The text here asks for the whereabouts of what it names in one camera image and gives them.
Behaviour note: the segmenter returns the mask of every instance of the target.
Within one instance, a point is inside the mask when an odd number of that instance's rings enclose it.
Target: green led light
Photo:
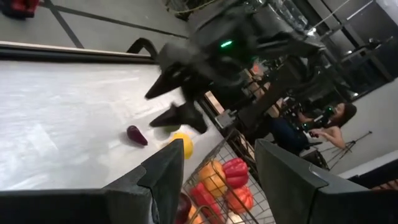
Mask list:
[[[229,46],[229,45],[231,45],[231,44],[232,44],[232,40],[229,40],[229,41],[227,41],[227,42],[221,44],[221,47],[226,47],[226,46]]]

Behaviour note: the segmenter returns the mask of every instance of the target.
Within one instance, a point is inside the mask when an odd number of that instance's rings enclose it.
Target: bell pepper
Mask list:
[[[189,223],[202,224],[203,220],[201,219],[200,213],[195,217],[193,216],[196,212],[197,212],[197,208],[192,205],[191,210],[189,211],[189,214],[188,214]]]
[[[248,165],[241,158],[224,163],[223,170],[226,183],[233,189],[243,187],[249,181]]]
[[[196,187],[192,188],[190,194],[199,207],[207,206],[211,208],[217,215],[217,217],[215,217],[207,208],[203,208],[202,212],[211,224],[224,223],[220,207],[202,182],[200,182]]]
[[[226,201],[228,202],[228,207],[234,213],[242,214],[242,213],[246,212],[245,207],[248,210],[252,209],[253,194],[251,193],[251,191],[248,187],[243,186],[241,188],[234,189],[233,192],[229,191],[226,194]]]
[[[224,195],[227,190],[223,166],[216,160],[207,163],[199,170],[199,180],[205,185],[212,196],[216,198]]]

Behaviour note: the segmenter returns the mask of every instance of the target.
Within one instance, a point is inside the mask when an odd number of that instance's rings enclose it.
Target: eggplant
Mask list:
[[[175,224],[184,224],[188,221],[188,215],[191,207],[192,203],[189,197],[183,193],[180,193],[178,198],[177,213],[175,214]]]
[[[128,127],[126,132],[130,140],[143,146],[148,145],[147,139],[141,134],[136,126],[132,125]]]

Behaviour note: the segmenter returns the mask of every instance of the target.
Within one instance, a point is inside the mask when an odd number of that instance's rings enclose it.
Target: red object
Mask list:
[[[241,159],[231,159],[224,163],[225,180],[233,189],[245,186],[249,181],[248,165]]]
[[[206,208],[202,210],[203,214],[207,217],[208,221],[211,224],[224,223],[220,207],[218,206],[212,194],[210,194],[210,192],[203,185],[203,183],[200,182],[196,187],[191,190],[191,196],[197,203],[198,207],[208,206],[218,216],[219,219],[217,217],[214,217],[214,215]]]
[[[141,134],[141,132],[138,130],[138,128],[135,127],[134,125],[128,127],[126,132],[127,132],[127,136],[129,137],[130,140],[132,140],[142,146],[148,145],[147,139]]]
[[[259,68],[259,66],[258,66],[257,63],[255,63],[255,64],[253,65],[252,71],[253,71],[254,74],[259,74],[260,68]]]
[[[3,0],[2,13],[18,18],[32,18],[39,0]]]
[[[241,214],[246,212],[245,207],[248,210],[252,209],[253,195],[251,194],[250,189],[248,187],[244,186],[238,189],[234,189],[233,193],[229,191],[226,194],[226,201],[228,202],[228,207],[232,209],[234,213]]]
[[[183,193],[180,193],[178,198],[177,213],[175,214],[175,224],[184,224],[188,221],[188,215],[191,207],[192,204],[189,197]]]

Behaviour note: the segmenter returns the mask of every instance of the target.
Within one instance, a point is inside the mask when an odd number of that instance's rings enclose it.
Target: red bell pepper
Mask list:
[[[229,191],[225,199],[228,202],[228,207],[236,214],[242,214],[246,212],[246,209],[252,209],[254,205],[253,195],[246,186],[234,189],[233,193]]]
[[[224,163],[225,181],[233,189],[243,187],[249,181],[248,165],[241,159],[231,159]]]
[[[198,207],[210,207],[217,215],[217,217],[215,217],[207,208],[204,208],[202,210],[203,214],[207,217],[208,221],[211,224],[224,223],[220,207],[218,206],[212,194],[206,189],[202,182],[200,182],[196,187],[191,189],[191,196],[193,200],[197,203]]]

